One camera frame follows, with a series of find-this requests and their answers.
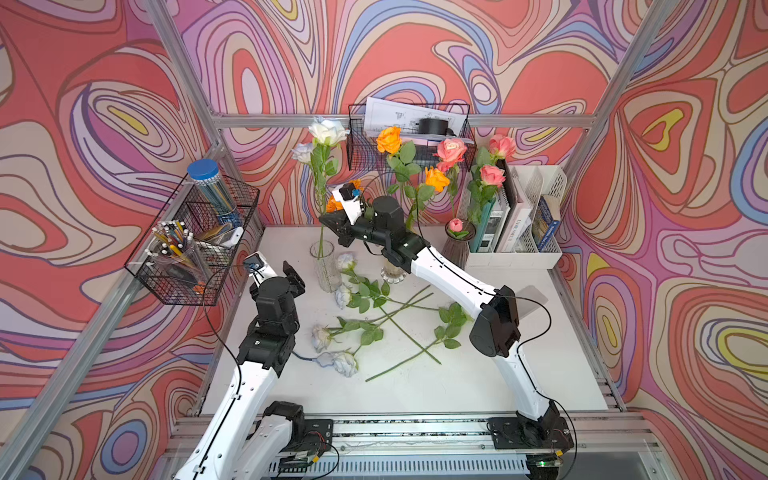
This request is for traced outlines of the orange rose flower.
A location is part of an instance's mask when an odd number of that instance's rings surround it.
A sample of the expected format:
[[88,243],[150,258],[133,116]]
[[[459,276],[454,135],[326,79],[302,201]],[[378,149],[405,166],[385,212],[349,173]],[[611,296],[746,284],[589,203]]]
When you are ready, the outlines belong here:
[[384,129],[376,140],[380,153],[386,153],[386,162],[395,174],[395,183],[387,189],[390,195],[401,190],[415,205],[420,203],[418,188],[414,187],[411,178],[421,172],[421,167],[415,161],[416,147],[412,141],[404,142],[401,129],[393,126]]
[[425,169],[425,180],[422,183],[417,187],[410,184],[406,186],[406,197],[412,201],[406,218],[407,230],[413,229],[428,203],[436,194],[442,193],[450,183],[451,180],[442,171],[429,167]]

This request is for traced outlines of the pink tulip flower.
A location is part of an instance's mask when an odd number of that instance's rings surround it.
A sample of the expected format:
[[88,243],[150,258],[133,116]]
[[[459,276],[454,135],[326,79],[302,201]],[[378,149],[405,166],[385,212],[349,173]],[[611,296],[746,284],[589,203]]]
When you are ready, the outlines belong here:
[[464,239],[469,235],[468,227],[460,218],[453,218],[450,220],[447,223],[446,228],[448,235],[456,240]]

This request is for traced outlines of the large white rose flower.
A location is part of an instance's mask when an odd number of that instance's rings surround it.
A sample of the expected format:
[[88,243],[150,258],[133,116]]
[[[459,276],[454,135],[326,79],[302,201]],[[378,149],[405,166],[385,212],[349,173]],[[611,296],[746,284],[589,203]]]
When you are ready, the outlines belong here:
[[314,359],[322,368],[332,368],[346,378],[358,373],[358,363],[355,356],[347,351],[323,352]]

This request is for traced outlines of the large pink rose flower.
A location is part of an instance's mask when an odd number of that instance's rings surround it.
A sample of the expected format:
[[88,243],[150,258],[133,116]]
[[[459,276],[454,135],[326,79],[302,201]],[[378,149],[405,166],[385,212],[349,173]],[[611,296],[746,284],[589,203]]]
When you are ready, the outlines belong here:
[[450,199],[451,213],[455,212],[455,202],[460,185],[460,169],[465,160],[466,151],[466,144],[459,138],[446,138],[437,147],[439,162],[436,168],[449,181],[445,190]]

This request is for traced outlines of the tall white rose flower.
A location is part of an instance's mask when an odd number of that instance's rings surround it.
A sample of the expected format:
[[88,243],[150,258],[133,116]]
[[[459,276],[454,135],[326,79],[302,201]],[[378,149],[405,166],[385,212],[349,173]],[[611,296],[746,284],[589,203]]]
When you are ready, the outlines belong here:
[[[294,147],[291,158],[309,167],[313,180],[313,205],[319,213],[325,213],[328,180],[340,172],[340,160],[333,156],[333,151],[346,140],[349,130],[339,120],[315,117],[308,131],[312,141]],[[324,231],[321,228],[318,240],[325,240]]]

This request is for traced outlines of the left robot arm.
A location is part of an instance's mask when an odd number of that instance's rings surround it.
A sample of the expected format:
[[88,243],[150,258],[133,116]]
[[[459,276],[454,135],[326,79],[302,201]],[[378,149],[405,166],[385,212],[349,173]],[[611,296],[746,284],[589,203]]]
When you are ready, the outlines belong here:
[[259,252],[244,266],[254,278],[257,315],[234,357],[227,392],[175,479],[261,479],[280,451],[301,437],[303,408],[297,404],[275,402],[260,421],[256,416],[295,347],[295,299],[305,283],[288,263],[276,273]]

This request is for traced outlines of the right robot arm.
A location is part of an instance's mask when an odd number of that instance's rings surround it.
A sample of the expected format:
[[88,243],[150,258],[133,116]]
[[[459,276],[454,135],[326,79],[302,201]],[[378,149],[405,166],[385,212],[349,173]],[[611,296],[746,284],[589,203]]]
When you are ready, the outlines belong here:
[[474,319],[469,333],[472,346],[494,360],[516,398],[515,414],[520,442],[545,448],[563,419],[558,403],[539,388],[529,371],[519,329],[517,302],[521,299],[506,285],[493,287],[471,276],[445,258],[423,236],[405,226],[400,204],[391,196],[367,203],[362,190],[350,183],[332,191],[323,226],[349,246],[355,240],[381,248],[382,256],[438,288]]

